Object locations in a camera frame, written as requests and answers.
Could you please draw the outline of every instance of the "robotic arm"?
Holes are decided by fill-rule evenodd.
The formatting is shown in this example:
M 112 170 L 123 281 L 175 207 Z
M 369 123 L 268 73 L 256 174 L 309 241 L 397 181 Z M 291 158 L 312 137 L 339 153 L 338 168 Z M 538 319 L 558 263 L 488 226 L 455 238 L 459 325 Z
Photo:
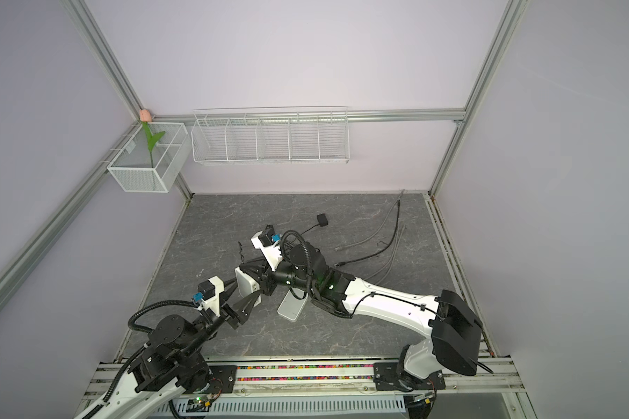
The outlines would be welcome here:
M 291 236 L 298 243 L 288 241 Z M 252 237 L 252 244 L 263 257 L 236 268 L 241 295 L 258 290 L 271 295 L 278 285 L 289 286 L 305 291 L 315 306 L 334 316 L 373 316 L 425 337 L 404 348 L 395 389 L 414 390 L 443 368 L 476 374 L 482 323 L 456 293 L 421 296 L 375 286 L 327 266 L 319 250 L 294 230 L 280 236 L 268 225 Z

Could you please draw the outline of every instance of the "white wire basket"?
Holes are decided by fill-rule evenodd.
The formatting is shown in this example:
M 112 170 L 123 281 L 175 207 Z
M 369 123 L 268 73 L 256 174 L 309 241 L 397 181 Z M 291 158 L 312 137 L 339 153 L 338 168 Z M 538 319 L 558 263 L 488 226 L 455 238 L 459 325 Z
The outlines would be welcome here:
M 147 136 L 140 127 L 107 168 L 126 192 L 168 192 L 191 153 L 185 124 L 155 122 L 149 126 L 152 134 L 166 132 L 151 157 Z
M 347 112 L 201 115 L 191 143 L 203 165 L 347 162 Z

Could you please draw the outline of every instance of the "black plug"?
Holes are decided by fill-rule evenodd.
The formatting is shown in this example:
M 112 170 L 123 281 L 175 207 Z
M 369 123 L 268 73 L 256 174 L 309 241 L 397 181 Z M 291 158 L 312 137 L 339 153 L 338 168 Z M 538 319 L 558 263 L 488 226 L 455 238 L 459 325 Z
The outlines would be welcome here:
M 328 225 L 328 219 L 326 218 L 326 214 L 322 213 L 317 215 L 317 222 L 319 223 L 319 227 L 325 227 Z

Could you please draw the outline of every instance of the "mesh basket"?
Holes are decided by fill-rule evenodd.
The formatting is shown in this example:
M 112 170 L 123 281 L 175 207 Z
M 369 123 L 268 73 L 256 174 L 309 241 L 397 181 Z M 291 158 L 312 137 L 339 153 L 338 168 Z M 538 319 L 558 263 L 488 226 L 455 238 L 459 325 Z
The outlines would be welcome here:
M 198 118 L 191 129 L 201 164 L 347 162 L 346 113 L 295 117 Z
M 191 153 L 183 123 L 157 122 L 149 126 L 154 134 L 166 132 L 151 157 L 147 136 L 140 127 L 107 168 L 126 192 L 168 192 Z

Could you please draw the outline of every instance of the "gray table surface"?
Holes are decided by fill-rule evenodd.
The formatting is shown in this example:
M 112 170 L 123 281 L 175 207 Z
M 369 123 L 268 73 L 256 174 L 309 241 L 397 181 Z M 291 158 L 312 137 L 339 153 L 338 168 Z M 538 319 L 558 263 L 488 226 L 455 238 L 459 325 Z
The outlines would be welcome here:
M 233 270 L 240 262 L 237 242 L 243 245 L 245 259 L 260 256 L 250 239 L 266 224 L 273 224 L 279 233 L 287 229 L 303 231 L 317 223 L 317 214 L 326 213 L 330 224 L 315 227 L 306 233 L 305 239 L 319 247 L 329 266 L 371 254 L 391 238 L 395 209 L 374 239 L 343 251 L 336 252 L 334 248 L 369 236 L 395 199 L 394 194 L 195 195 L 146 304 L 168 299 L 189 300 L 201 281 L 213 276 L 224 280 L 234 278 Z M 382 286 L 415 294 L 438 294 L 440 289 L 453 289 L 421 194 L 403 196 L 400 219 L 406 230 L 393 268 Z M 391 250 L 340 269 L 364 278 L 382 266 Z M 292 323 L 277 314 L 287 292 L 287 288 L 280 287 L 271 297 L 263 296 L 263 302 L 253 309 L 247 323 L 237 330 L 224 326 L 215 339 L 205 342 L 203 355 L 398 357 L 404 345 L 422 340 L 416 332 L 395 324 L 361 315 L 353 319 L 337 318 L 310 302 Z M 235 293 L 231 301 L 239 298 Z M 155 326 L 170 313 L 189 319 L 197 316 L 191 309 L 165 307 L 144 315 L 138 323 Z M 133 332 L 124 356 L 130 356 L 146 339 L 144 333 Z

